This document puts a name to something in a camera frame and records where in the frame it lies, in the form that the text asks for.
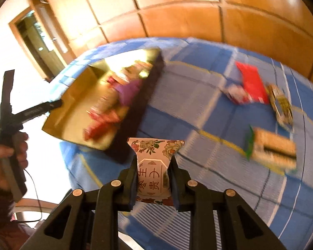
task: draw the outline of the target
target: human hand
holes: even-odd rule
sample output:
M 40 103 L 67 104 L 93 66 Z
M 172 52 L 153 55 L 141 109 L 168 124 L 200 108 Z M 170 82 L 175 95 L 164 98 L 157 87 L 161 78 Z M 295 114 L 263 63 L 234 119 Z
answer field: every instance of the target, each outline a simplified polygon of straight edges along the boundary
M 25 169 L 28 166 L 27 149 L 28 135 L 25 132 L 18 132 L 13 136 L 13 142 L 16 150 L 16 158 L 19 161 L 21 168 Z M 7 158 L 14 154 L 14 149 L 0 145 L 0 159 Z M 10 191 L 9 183 L 5 177 L 0 163 L 0 188 L 4 191 Z

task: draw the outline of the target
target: tablecloth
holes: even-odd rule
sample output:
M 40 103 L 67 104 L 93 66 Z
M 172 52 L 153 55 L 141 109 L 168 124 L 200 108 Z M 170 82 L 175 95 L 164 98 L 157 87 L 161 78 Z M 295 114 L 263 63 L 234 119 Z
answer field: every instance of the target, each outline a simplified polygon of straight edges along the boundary
M 176 159 L 192 179 L 217 191 L 233 188 L 287 249 L 304 249 L 313 238 L 313 84 L 296 71 L 255 52 L 195 38 L 130 39 L 89 50 L 74 60 L 51 82 L 50 100 L 58 99 L 87 64 L 155 46 L 162 49 L 166 64 L 138 137 L 185 140 Z M 241 83 L 235 61 L 256 66 L 264 82 L 285 93 L 292 104 L 294 134 L 278 126 L 270 105 L 235 105 L 221 93 L 220 88 Z M 281 176 L 247 161 L 249 125 L 292 139 L 297 171 Z M 97 189 L 129 166 L 68 142 L 61 143 L 61 150 L 72 188 Z M 189 223 L 190 213 L 168 206 L 137 202 L 131 213 L 119 213 L 119 231 L 145 250 L 188 249 Z M 218 234 L 217 243 L 221 249 Z

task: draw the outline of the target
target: wire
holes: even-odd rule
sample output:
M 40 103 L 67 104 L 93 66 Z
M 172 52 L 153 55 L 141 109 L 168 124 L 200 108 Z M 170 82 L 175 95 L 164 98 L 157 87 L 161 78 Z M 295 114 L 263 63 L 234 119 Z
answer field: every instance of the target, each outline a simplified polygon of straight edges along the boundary
M 27 174 L 29 175 L 29 177 L 31 178 L 32 180 L 32 183 L 34 184 L 34 189 L 35 189 L 35 192 L 36 192 L 36 197 L 37 197 L 37 201 L 38 201 L 38 206 L 39 206 L 39 211 L 41 212 L 41 218 L 39 218 L 38 220 L 33 220 L 33 221 L 18 221 L 18 223 L 33 223 L 33 222 L 38 222 L 40 220 L 42 220 L 43 218 L 43 211 L 42 211 L 42 206 L 41 206 L 41 202 L 38 198 L 38 194 L 37 194 L 37 190 L 36 190 L 36 185 L 35 185 L 35 182 L 34 180 L 32 179 L 31 175 L 29 174 L 29 172 L 27 170 L 24 170 L 27 172 Z

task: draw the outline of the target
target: blue plaid tablecloth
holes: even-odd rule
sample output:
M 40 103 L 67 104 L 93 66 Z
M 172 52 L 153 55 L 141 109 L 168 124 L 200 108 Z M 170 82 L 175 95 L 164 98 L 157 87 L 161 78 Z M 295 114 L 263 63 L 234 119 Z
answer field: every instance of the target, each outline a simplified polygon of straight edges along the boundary
M 138 137 L 185 140 L 176 158 L 192 179 L 217 191 L 233 188 L 288 250 L 304 249 L 313 238 L 313 84 L 296 71 L 225 44 L 194 38 L 131 39 L 82 54 L 51 82 L 50 99 L 58 99 L 87 64 L 155 46 L 162 49 L 166 66 Z M 269 105 L 235 105 L 220 92 L 231 83 L 241 83 L 235 61 L 256 66 L 264 82 L 283 90 L 292 104 L 294 134 L 278 126 Z M 244 149 L 249 125 L 292 139 L 297 145 L 297 171 L 281 176 L 247 161 Z M 61 150 L 72 188 L 98 189 L 129 166 L 112 161 L 101 151 L 68 142 L 61 143 Z M 188 249 L 189 223 L 190 213 L 154 204 L 137 202 L 131 213 L 119 213 L 119 231 L 145 250 Z

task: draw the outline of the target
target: open box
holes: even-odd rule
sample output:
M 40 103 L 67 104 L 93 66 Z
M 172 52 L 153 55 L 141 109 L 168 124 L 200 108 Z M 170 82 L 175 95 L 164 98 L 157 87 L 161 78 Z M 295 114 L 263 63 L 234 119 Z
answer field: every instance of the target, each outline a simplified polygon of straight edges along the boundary
M 134 61 L 149 62 L 152 68 L 145 74 L 139 92 L 129 107 L 117 104 L 114 109 L 121 118 L 119 124 L 110 129 L 96 141 L 85 141 L 83 129 L 92 123 L 87 110 L 93 106 L 107 89 L 107 78 L 123 67 L 131 66 Z M 158 48 L 135 50 L 97 61 L 87 66 L 61 99 L 63 106 L 52 110 L 42 130 L 48 134 L 79 145 L 103 150 L 119 161 L 126 160 L 130 147 L 128 137 L 136 135 L 148 101 L 164 67 L 161 50 Z

